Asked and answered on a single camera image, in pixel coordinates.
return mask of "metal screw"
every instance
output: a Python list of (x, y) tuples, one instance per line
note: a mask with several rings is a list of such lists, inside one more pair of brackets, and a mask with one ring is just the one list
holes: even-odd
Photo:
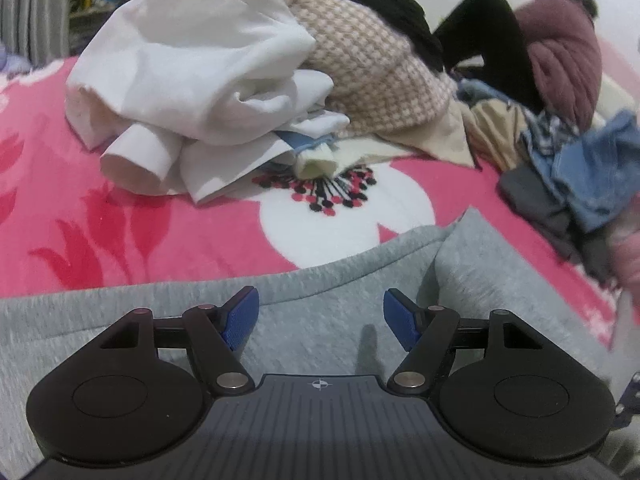
[(249, 382), (249, 377), (238, 372), (227, 372), (219, 375), (216, 382), (227, 390), (237, 390)]
[(396, 384), (403, 388), (419, 388), (425, 380), (424, 375), (418, 372), (400, 372), (394, 377)]

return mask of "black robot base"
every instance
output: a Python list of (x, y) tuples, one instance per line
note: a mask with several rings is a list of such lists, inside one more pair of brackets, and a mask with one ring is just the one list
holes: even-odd
[[(245, 287), (180, 318), (135, 309), (43, 378), (27, 419), (46, 459), (28, 480), (612, 480), (593, 454), (607, 387), (507, 310), (461, 319), (395, 289), (408, 351), (375, 376), (267, 375), (234, 357), (258, 316)], [(184, 348), (193, 375), (158, 358)], [(450, 373), (457, 350), (484, 359)]]

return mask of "purple fabric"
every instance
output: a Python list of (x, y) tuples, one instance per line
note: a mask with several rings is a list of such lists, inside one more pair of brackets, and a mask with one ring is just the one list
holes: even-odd
[(591, 18), (573, 0), (533, 0), (515, 13), (546, 106), (580, 131), (588, 130), (602, 81)]

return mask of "blue gripper pad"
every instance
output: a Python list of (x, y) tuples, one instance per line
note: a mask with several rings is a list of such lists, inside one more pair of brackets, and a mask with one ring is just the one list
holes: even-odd
[(386, 324), (406, 352), (411, 350), (420, 339), (420, 332), (415, 325), (414, 313), (409, 310), (391, 290), (385, 292), (383, 311)]
[(231, 351), (238, 350), (249, 338), (258, 321), (260, 295), (252, 286), (243, 287), (227, 301), (222, 309), (227, 310), (225, 329), (220, 334)]

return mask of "gray ribbed plate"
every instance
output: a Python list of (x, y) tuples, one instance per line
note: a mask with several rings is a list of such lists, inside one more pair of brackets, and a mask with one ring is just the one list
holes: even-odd
[(594, 458), (523, 468), (467, 449), (420, 399), (374, 377), (266, 376), (217, 400), (180, 446), (142, 464), (86, 470), (49, 460), (30, 480), (613, 480)]

